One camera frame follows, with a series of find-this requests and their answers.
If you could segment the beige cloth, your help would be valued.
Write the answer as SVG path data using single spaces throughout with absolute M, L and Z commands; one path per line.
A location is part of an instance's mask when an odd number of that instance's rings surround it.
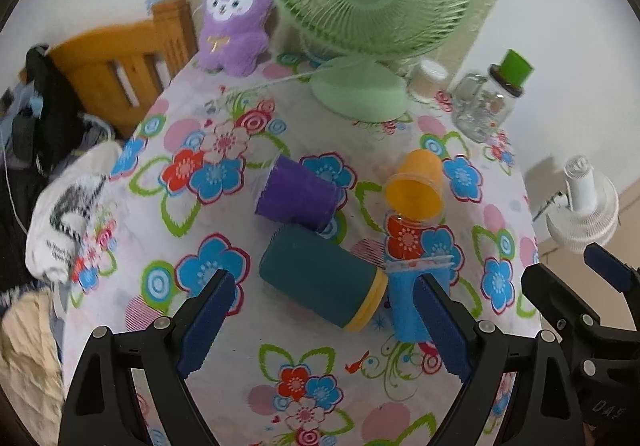
M 50 308 L 50 289 L 29 291 L 1 318 L 1 387 L 41 443 L 58 435 L 64 402 Z

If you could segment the floral tablecloth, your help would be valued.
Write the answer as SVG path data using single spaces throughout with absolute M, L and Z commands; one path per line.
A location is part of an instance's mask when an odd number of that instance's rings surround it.
M 323 108 L 310 65 L 281 55 L 246 78 L 186 65 L 108 173 L 81 240 L 63 334 L 81 412 L 104 407 L 89 341 L 171 318 L 224 270 L 213 343 L 184 342 L 186 386 L 223 445 L 422 445 L 460 382 L 429 336 L 394 329 L 385 267 L 444 261 L 477 320 L 534 336 L 521 276 L 538 258 L 504 135 L 477 144 L 438 102 L 355 122 Z

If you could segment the dark teal cup yellow rim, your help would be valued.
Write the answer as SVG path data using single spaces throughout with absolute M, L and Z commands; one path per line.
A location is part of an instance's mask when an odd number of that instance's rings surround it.
M 381 267 L 294 224 L 274 233 L 259 275 L 307 310 L 351 332 L 370 322 L 388 285 Z

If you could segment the white printed t-shirt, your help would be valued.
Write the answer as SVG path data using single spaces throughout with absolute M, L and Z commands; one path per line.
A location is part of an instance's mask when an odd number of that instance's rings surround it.
M 39 195 L 30 222 L 25 265 L 38 280 L 70 279 L 96 199 L 122 146 L 114 140 L 89 149 Z

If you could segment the white floor fan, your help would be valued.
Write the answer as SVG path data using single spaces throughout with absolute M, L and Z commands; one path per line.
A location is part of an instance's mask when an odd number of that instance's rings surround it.
M 544 216 L 551 239 L 575 254 L 590 244 L 604 247 L 620 218 L 620 198 L 612 180 L 582 154 L 565 163 L 564 177 L 566 192 L 552 201 Z

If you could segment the purple plastic cup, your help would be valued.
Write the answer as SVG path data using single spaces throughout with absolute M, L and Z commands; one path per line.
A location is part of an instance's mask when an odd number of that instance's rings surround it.
M 259 177 L 255 213 L 273 222 L 322 232 L 330 224 L 341 196 L 341 188 L 279 154 Z

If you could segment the orange plastic cup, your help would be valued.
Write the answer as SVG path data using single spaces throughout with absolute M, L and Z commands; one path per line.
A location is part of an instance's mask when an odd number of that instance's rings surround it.
M 427 149 L 409 152 L 384 186 L 388 206 L 402 218 L 434 220 L 444 208 L 442 162 Z

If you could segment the cotton swab container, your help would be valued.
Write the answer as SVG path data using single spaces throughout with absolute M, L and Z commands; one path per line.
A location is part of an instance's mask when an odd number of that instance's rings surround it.
M 410 73 L 408 90 L 415 100 L 426 102 L 446 88 L 448 79 L 446 67 L 434 60 L 421 58 Z

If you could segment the glass mason jar green lid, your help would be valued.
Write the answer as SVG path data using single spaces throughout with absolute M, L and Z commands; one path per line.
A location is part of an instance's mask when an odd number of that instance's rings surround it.
M 518 52 L 508 50 L 485 74 L 468 73 L 451 93 L 454 125 L 475 143 L 485 143 L 510 116 L 533 70 Z

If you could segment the purple plush toy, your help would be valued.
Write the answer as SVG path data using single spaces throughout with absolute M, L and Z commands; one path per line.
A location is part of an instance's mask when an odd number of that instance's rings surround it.
M 248 76 L 268 50 L 266 22 L 273 0 L 203 0 L 198 64 L 207 71 Z

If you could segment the black clothing pile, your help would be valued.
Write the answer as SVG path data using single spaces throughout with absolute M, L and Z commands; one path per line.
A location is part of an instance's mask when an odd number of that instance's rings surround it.
M 89 123 L 72 84 L 58 70 L 45 45 L 26 53 L 27 89 L 42 100 L 29 102 L 6 92 L 11 102 L 1 116 L 1 291 L 34 281 L 25 265 L 26 232 L 38 196 L 85 138 Z

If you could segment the wooden chair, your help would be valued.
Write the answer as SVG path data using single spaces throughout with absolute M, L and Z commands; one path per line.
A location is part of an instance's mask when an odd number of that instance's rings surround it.
M 93 114 L 129 136 L 165 89 L 157 66 L 165 64 L 174 78 L 195 53 L 188 0 L 163 0 L 150 19 L 74 36 L 47 51 L 64 78 L 36 81 L 42 122 L 54 135 L 74 138 L 81 116 Z

